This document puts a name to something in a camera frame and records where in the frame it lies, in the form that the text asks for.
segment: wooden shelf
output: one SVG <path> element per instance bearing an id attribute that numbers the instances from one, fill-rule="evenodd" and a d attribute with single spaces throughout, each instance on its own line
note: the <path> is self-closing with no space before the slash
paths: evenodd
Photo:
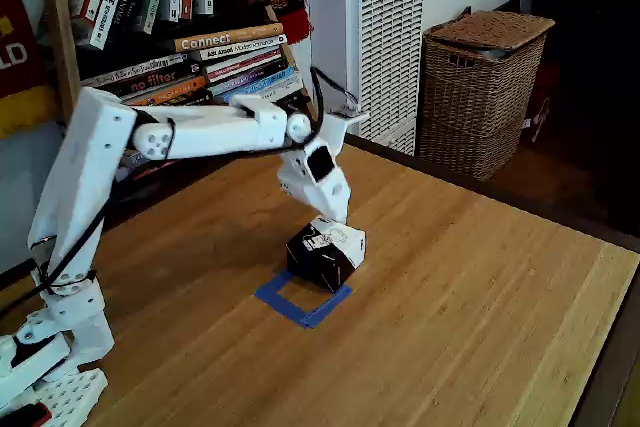
<path id="1" fill-rule="evenodd" d="M 268 5 L 269 0 L 260 1 L 266 4 L 263 8 L 268 18 L 277 21 L 273 8 Z M 51 43 L 55 57 L 62 112 L 64 119 L 68 121 L 73 113 L 81 88 L 78 58 L 71 31 L 68 0 L 45 0 L 45 10 L 49 21 Z M 295 66 L 293 53 L 289 46 L 284 45 L 283 50 L 289 65 Z"/>

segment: orange book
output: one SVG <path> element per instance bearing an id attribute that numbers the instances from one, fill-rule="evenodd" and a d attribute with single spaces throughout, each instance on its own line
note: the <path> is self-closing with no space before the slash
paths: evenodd
<path id="1" fill-rule="evenodd" d="M 268 24 L 257 27 L 247 27 L 245 29 L 216 32 L 215 34 L 194 35 L 193 37 L 175 39 L 170 41 L 170 47 L 175 49 L 176 52 L 185 52 L 187 50 L 208 49 L 225 44 L 264 39 L 265 37 L 274 37 L 282 33 L 282 24 Z"/>
<path id="2" fill-rule="evenodd" d="M 207 85 L 207 80 L 204 77 L 192 76 L 135 97 L 125 97 L 123 100 L 126 105 L 160 105 L 180 95 L 201 89 L 205 85 Z"/>

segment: bookshelf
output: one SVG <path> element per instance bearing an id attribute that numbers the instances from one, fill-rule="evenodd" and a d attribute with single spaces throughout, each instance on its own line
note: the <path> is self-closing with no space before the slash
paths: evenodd
<path id="1" fill-rule="evenodd" d="M 251 8 L 264 9 L 266 16 L 270 20 L 276 21 L 277 17 L 268 2 L 268 0 L 259 0 L 257 5 Z M 50 22 L 51 43 L 62 113 L 64 120 L 68 121 L 73 113 L 81 88 L 78 53 L 71 31 L 68 0 L 45 0 L 45 11 Z M 285 44 L 282 48 L 288 65 L 295 67 L 290 47 Z M 317 111 L 311 103 L 308 104 L 308 109 L 313 115 L 317 115 Z M 112 191 L 112 204 L 105 219 L 105 228 L 110 229 L 125 222 L 233 160 L 234 155 L 183 159 L 152 171 L 134 182 L 127 182 L 124 188 L 115 184 Z"/>
<path id="2" fill-rule="evenodd" d="M 71 19 L 69 15 L 68 0 L 44 0 L 49 30 L 51 32 L 51 44 L 55 59 L 56 74 L 60 92 L 60 102 L 64 120 L 68 121 L 73 113 L 73 108 L 80 91 L 80 70 L 75 43 L 71 32 Z M 277 21 L 273 8 L 268 5 L 268 0 L 259 0 L 263 4 L 266 15 L 270 20 Z M 295 67 L 293 53 L 288 45 L 283 46 L 287 63 Z"/>

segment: vent grille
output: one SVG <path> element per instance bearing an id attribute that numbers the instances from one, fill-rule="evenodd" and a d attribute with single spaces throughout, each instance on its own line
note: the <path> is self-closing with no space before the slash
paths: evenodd
<path id="1" fill-rule="evenodd" d="M 370 113 L 360 135 L 373 140 L 417 115 L 422 0 L 360 5 L 360 104 Z"/>
<path id="2" fill-rule="evenodd" d="M 389 135 L 377 140 L 379 144 L 397 150 L 407 155 L 414 155 L 416 145 L 416 119 L 405 122 L 405 124 Z"/>

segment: small box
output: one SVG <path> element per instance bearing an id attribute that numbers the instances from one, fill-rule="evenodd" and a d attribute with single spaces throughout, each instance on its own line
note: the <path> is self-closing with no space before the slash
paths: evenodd
<path id="1" fill-rule="evenodd" d="M 336 292 L 364 260 L 365 233 L 316 217 L 287 243 L 287 268 Z"/>

